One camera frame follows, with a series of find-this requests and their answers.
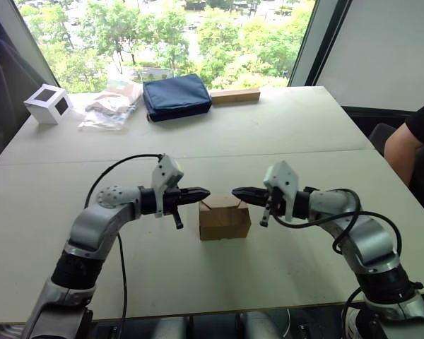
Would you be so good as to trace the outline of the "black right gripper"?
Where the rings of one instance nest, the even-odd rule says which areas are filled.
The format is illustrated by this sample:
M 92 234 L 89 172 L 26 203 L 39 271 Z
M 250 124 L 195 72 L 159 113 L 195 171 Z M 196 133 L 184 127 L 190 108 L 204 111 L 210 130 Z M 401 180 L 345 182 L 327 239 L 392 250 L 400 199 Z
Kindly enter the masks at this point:
M 238 187 L 232 190 L 232 194 L 247 204 L 264 205 L 261 226 L 267 226 L 271 216 L 279 225 L 283 224 L 280 216 L 285 214 L 286 203 L 283 192 L 279 188 L 266 190 L 252 186 Z

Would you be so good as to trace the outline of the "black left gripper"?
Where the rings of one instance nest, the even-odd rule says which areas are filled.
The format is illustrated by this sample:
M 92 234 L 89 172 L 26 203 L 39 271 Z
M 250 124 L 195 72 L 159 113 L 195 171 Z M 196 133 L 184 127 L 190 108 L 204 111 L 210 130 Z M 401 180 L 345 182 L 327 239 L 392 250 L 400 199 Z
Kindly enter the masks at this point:
M 163 215 L 171 215 L 175 221 L 176 229 L 180 230 L 184 227 L 184 224 L 178 212 L 179 198 L 181 205 L 189 205 L 202 201 L 210 193 L 208 189 L 198 186 L 186 187 L 181 190 L 177 187 L 167 189 L 163 194 Z

